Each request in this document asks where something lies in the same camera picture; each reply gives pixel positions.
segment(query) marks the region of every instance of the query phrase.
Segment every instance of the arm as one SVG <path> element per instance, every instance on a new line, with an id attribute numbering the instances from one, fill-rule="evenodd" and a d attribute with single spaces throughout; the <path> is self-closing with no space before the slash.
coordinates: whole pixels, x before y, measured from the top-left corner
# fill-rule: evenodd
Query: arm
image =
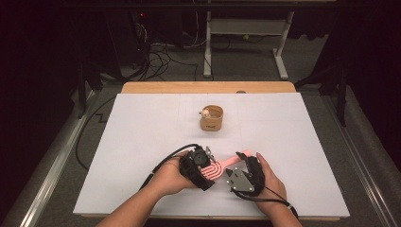
<path id="1" fill-rule="evenodd" d="M 260 162 L 260 165 L 262 166 L 263 173 L 265 174 L 265 186 L 270 188 L 272 191 L 276 192 L 278 195 L 280 195 L 282 198 L 285 200 L 287 199 L 287 191 L 284 186 L 284 184 L 278 179 L 274 172 L 271 170 L 268 162 L 265 160 L 265 158 L 259 154 L 256 153 L 256 157 Z M 279 199 L 276 195 L 274 195 L 272 192 L 270 192 L 268 189 L 263 189 L 263 191 L 260 193 L 258 198 L 261 199 Z M 273 224 L 274 227 L 280 227 L 280 226 L 287 226 L 287 227 L 299 227 L 302 226 L 301 223 L 295 216 L 292 214 L 292 212 L 287 209 L 287 207 L 284 204 L 278 203 L 278 202 L 263 202 L 263 201 L 258 201 L 256 203 L 257 207 L 262 211 L 267 217 L 269 217 L 271 223 Z"/>
<path id="2" fill-rule="evenodd" d="M 196 186 L 180 174 L 179 157 L 172 158 L 160 167 L 147 186 L 121 204 L 97 227 L 143 226 L 159 199 L 190 187 Z"/>

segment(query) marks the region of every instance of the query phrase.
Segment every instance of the person's right hand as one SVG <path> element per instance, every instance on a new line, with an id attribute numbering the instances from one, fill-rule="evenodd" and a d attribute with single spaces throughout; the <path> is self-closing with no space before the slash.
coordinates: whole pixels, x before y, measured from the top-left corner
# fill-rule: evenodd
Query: person's right hand
<path id="1" fill-rule="evenodd" d="M 268 162 L 265 160 L 265 158 L 260 154 L 256 153 L 256 157 L 259 160 L 259 163 L 262 167 L 263 173 L 265 174 L 265 186 L 277 193 L 279 196 L 281 196 L 284 200 L 287 199 L 287 191 L 286 187 L 284 184 L 280 181 L 280 179 L 277 178 L 277 176 L 274 174 L 273 170 L 270 168 L 270 165 Z M 267 188 L 264 188 L 262 192 L 257 196 L 257 198 L 260 199 L 277 199 L 281 200 L 281 198 L 277 197 L 274 193 L 269 191 Z M 272 202 L 272 201 L 259 201 L 256 203 L 257 207 L 262 211 L 265 215 L 268 217 L 270 216 L 270 213 L 274 206 L 283 206 L 285 207 L 284 204 L 278 203 L 278 202 Z"/>
<path id="2" fill-rule="evenodd" d="M 268 162 L 260 154 L 256 153 L 256 157 L 262 167 L 263 173 L 265 174 L 265 187 L 271 191 L 277 193 L 275 195 L 267 188 L 264 188 L 262 192 L 257 196 L 259 199 L 276 199 L 276 200 L 287 200 L 287 191 L 284 184 L 277 178 L 273 170 L 271 170 Z M 300 227 L 301 223 L 292 212 L 280 202 L 275 201 L 257 201 L 257 207 L 262 211 L 271 221 L 274 227 Z"/>

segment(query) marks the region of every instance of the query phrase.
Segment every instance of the table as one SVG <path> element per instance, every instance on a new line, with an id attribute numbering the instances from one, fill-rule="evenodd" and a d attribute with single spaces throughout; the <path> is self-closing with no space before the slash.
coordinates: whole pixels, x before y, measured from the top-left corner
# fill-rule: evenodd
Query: table
<path id="1" fill-rule="evenodd" d="M 238 0 L 224 0 L 224 3 L 230 2 L 269 2 L 270 0 L 252 0 L 252 1 L 238 1 Z M 334 2 L 336 0 L 300 0 L 297 2 Z M 288 0 L 281 0 L 278 2 L 293 2 Z M 212 34 L 237 34 L 237 35 L 278 35 L 281 37 L 280 43 L 277 48 L 272 49 L 277 70 L 282 80 L 288 79 L 286 67 L 284 66 L 282 53 L 286 43 L 289 28 L 291 27 L 294 11 L 287 13 L 287 18 L 275 20 L 254 20 L 254 19 L 219 19 L 212 18 L 212 12 L 207 12 L 206 17 L 206 46 L 204 51 L 204 64 L 203 75 L 206 78 L 212 76 L 212 49 L 210 46 Z"/>
<path id="2" fill-rule="evenodd" d="M 222 104 L 228 111 L 219 134 L 205 133 L 196 127 L 199 124 L 197 108 L 208 100 Z M 238 103 L 244 109 L 235 111 Z M 239 118 L 243 122 L 241 126 L 236 124 Z M 288 143 L 286 136 L 295 139 Z M 225 160 L 233 155 L 233 150 L 243 150 L 243 147 L 249 148 L 252 153 L 266 150 L 268 144 L 271 146 L 268 149 L 273 150 L 269 152 L 270 165 L 279 176 L 283 175 L 288 188 L 296 188 L 288 190 L 288 196 L 294 198 L 292 204 L 300 208 L 298 213 L 302 218 L 337 220 L 349 217 L 302 98 L 286 81 L 127 83 L 114 103 L 74 213 L 83 216 L 110 214 L 139 189 L 152 166 L 168 155 L 166 150 L 175 150 L 177 144 L 190 144 L 188 141 L 194 140 L 202 146 L 210 145 L 218 160 Z M 301 165 L 303 170 L 298 170 L 301 173 L 295 176 L 290 168 L 277 163 L 286 163 L 291 167 Z M 316 177 L 320 178 L 319 187 L 305 187 L 314 184 Z M 208 194 L 201 190 L 184 190 L 179 197 L 163 198 L 153 210 L 152 217 L 266 218 L 258 213 L 254 203 L 244 202 L 229 193 L 223 181 L 218 179 L 208 189 Z M 197 200 L 197 206 L 187 206 L 193 200 Z"/>
<path id="3" fill-rule="evenodd" d="M 244 1 L 227 1 L 223 4 L 218 3 L 207 3 L 207 4 L 64 4 L 62 6 L 62 10 L 67 12 L 67 15 L 71 12 L 75 11 L 109 11 L 109 10 L 117 10 L 117 11 L 126 11 L 129 9 L 133 10 L 154 10 L 154 11 L 165 11 L 165 10 L 192 10 L 192 11 L 211 11 L 211 10 L 232 10 L 232 9 L 244 9 L 244 10 L 253 10 L 253 11 L 258 11 L 261 9 L 277 9 L 277 10 L 286 10 L 293 12 L 295 10 L 309 10 L 309 9 L 340 9 L 344 6 L 349 6 L 349 9 L 352 8 L 357 8 L 359 7 L 358 4 L 332 4 L 335 0 L 300 0 L 300 1 L 290 1 L 290 0 L 283 0 L 283 1 L 264 1 L 264 0 L 255 0 L 253 3 L 248 4 L 244 3 Z M 280 46 L 277 50 L 273 50 L 273 55 L 276 60 L 276 64 L 278 66 L 278 69 L 281 70 L 280 74 L 283 74 L 283 78 L 287 78 L 287 72 L 285 72 L 285 67 L 284 63 L 281 58 L 281 50 L 284 47 L 285 39 L 288 34 L 289 26 L 290 26 L 290 20 L 292 19 L 293 13 L 290 13 L 288 15 L 288 19 L 286 22 L 284 22 L 283 30 L 280 32 L 282 34 L 282 41 L 280 43 Z M 207 61 L 204 61 L 204 70 L 206 71 L 206 76 L 208 75 L 207 71 L 210 69 L 208 63 L 211 63 L 211 53 L 210 51 L 207 50 L 205 51 L 205 59 Z M 126 79 L 121 78 L 121 76 L 113 76 L 116 77 L 117 79 L 123 79 L 123 81 L 126 81 Z M 82 113 L 84 113 L 86 109 L 86 99 L 85 99 L 85 91 L 84 91 L 84 77 L 81 74 L 78 74 L 78 95 L 79 95 L 79 104 L 82 108 Z"/>

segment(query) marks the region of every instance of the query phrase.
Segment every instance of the white table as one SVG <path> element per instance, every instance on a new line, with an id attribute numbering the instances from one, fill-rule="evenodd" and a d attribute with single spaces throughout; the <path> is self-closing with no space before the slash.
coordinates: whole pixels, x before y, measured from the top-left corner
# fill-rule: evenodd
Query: white table
<path id="1" fill-rule="evenodd" d="M 283 91 L 289 92 L 258 92 L 274 90 L 280 85 Z M 289 85 L 289 82 L 130 83 L 123 91 L 136 94 L 117 97 L 74 213 L 83 216 L 110 214 L 139 189 L 150 171 L 169 153 L 197 143 L 210 146 L 218 160 L 244 149 L 253 154 L 262 153 L 285 183 L 288 200 L 301 218 L 348 217 L 305 104 L 300 94 L 291 92 Z M 155 94 L 158 86 L 162 92 Z M 223 91 L 232 89 L 256 94 L 207 93 L 208 86 L 211 91 L 220 91 L 215 89 L 221 87 Z M 199 110 L 209 104 L 224 109 L 220 131 L 200 129 Z M 163 198 L 151 216 L 266 218 L 253 202 L 230 193 L 225 178 L 216 180 L 205 192 L 187 189 Z"/>

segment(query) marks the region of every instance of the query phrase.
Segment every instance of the pink object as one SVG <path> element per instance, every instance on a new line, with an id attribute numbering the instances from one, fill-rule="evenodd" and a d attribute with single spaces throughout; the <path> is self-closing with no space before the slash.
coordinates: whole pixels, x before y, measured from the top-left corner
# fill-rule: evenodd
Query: pink object
<path id="1" fill-rule="evenodd" d="M 250 157 L 252 155 L 248 149 L 242 151 L 242 153 L 244 153 L 248 157 Z M 203 168 L 200 172 L 201 172 L 201 174 L 203 174 L 203 176 L 206 179 L 213 181 L 213 180 L 219 178 L 223 174 L 224 169 L 227 166 L 239 163 L 241 161 L 242 160 L 238 157 L 238 155 L 235 155 L 222 162 L 220 162 L 220 161 L 217 161 L 216 163 L 212 162 L 212 164 L 210 166 Z"/>

